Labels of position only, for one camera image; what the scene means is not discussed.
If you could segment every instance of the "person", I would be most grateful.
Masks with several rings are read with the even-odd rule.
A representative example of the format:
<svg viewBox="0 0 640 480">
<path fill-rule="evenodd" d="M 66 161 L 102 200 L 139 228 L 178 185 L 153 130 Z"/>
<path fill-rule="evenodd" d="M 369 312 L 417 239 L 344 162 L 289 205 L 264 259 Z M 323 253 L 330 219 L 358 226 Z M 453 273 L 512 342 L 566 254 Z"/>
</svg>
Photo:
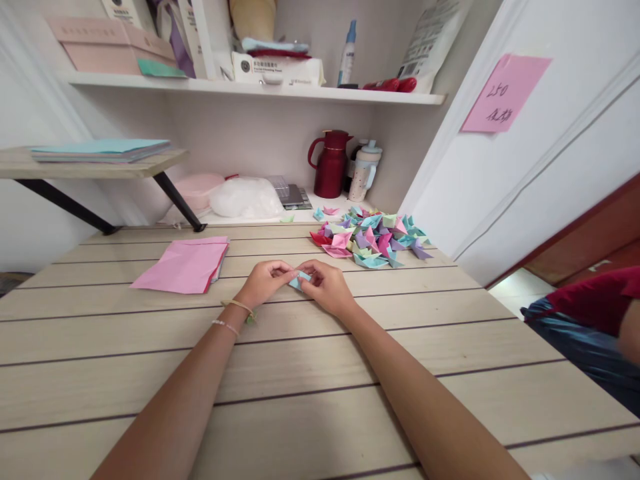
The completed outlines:
<svg viewBox="0 0 640 480">
<path fill-rule="evenodd" d="M 301 288 L 353 334 L 431 480 L 528 480 L 509 452 L 426 368 L 354 300 L 342 271 L 318 260 L 296 270 L 258 263 L 234 301 L 118 440 L 93 480 L 182 480 L 189 476 L 211 406 L 247 310 L 299 271 Z"/>
<path fill-rule="evenodd" d="M 640 267 L 567 285 L 520 311 L 538 335 L 640 417 Z"/>
</svg>

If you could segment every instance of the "striped table surface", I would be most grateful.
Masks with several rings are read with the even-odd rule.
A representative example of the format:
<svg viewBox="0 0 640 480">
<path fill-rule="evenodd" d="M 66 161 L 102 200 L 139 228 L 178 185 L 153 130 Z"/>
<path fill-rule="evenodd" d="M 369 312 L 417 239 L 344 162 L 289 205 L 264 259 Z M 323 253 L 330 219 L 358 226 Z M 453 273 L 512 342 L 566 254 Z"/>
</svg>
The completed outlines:
<svg viewBox="0 0 640 480">
<path fill-rule="evenodd" d="M 435 247 L 365 270 L 314 245 L 317 224 L 96 235 L 0 300 L 0 478 L 86 479 L 258 261 L 341 268 L 357 301 L 530 473 L 640 451 L 640 421 Z M 169 242 L 231 240 L 205 295 L 130 289 Z M 420 479 L 353 338 L 284 287 L 245 328 L 194 479 Z"/>
</svg>

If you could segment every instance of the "tile floor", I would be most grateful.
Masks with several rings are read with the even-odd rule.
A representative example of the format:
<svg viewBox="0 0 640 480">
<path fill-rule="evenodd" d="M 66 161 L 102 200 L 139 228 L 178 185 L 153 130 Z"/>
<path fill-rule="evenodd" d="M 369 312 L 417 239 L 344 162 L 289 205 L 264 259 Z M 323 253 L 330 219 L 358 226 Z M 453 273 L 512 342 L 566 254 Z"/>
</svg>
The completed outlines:
<svg viewBox="0 0 640 480">
<path fill-rule="evenodd" d="M 489 290 L 500 303 L 523 319 L 520 307 L 554 291 L 555 288 L 534 274 L 520 269 Z M 640 480 L 640 466 L 631 457 L 603 462 L 588 462 L 562 473 L 539 473 L 533 480 Z"/>
</svg>

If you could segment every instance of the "pink box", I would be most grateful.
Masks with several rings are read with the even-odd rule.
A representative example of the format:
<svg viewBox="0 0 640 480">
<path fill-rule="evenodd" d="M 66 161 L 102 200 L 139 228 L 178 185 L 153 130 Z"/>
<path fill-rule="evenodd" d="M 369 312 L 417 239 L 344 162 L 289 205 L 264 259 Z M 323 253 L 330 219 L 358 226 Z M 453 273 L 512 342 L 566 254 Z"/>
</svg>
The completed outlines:
<svg viewBox="0 0 640 480">
<path fill-rule="evenodd" d="M 169 42 L 120 20 L 54 17 L 47 21 L 78 71 L 142 75 L 138 59 L 177 67 Z"/>
</svg>

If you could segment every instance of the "red item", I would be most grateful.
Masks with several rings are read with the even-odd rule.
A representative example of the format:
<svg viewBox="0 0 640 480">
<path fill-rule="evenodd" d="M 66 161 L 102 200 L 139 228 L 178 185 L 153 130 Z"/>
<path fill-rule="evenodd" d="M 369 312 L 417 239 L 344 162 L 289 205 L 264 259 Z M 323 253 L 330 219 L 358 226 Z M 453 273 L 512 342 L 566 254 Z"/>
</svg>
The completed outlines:
<svg viewBox="0 0 640 480">
<path fill-rule="evenodd" d="M 338 198 L 342 192 L 342 178 L 347 164 L 347 142 L 353 137 L 342 130 L 326 130 L 324 138 L 313 141 L 309 147 L 307 160 L 310 166 L 318 170 L 315 174 L 313 192 L 321 198 Z M 318 142 L 324 142 L 325 148 L 318 156 L 318 165 L 311 163 L 313 149 Z"/>
<path fill-rule="evenodd" d="M 555 311 L 614 337 L 632 299 L 640 299 L 640 267 L 604 273 L 547 295 Z"/>
<path fill-rule="evenodd" d="M 300 60 L 308 60 L 312 58 L 312 56 L 307 55 L 304 52 L 291 52 L 286 50 L 274 50 L 274 49 L 262 49 L 262 50 L 251 50 L 247 52 L 252 57 L 290 57 L 297 58 Z"/>
<path fill-rule="evenodd" d="M 368 83 L 362 87 L 362 90 L 398 91 L 398 86 L 400 86 L 400 80 L 389 79 Z"/>
<path fill-rule="evenodd" d="M 409 77 L 408 79 L 400 80 L 400 85 L 398 85 L 398 91 L 402 93 L 411 93 L 418 86 L 418 80 L 413 77 Z"/>
<path fill-rule="evenodd" d="M 309 232 L 311 234 L 311 238 L 313 242 L 318 246 L 322 247 L 322 245 L 330 245 L 332 240 L 324 235 L 320 235 L 319 233 Z"/>
</svg>

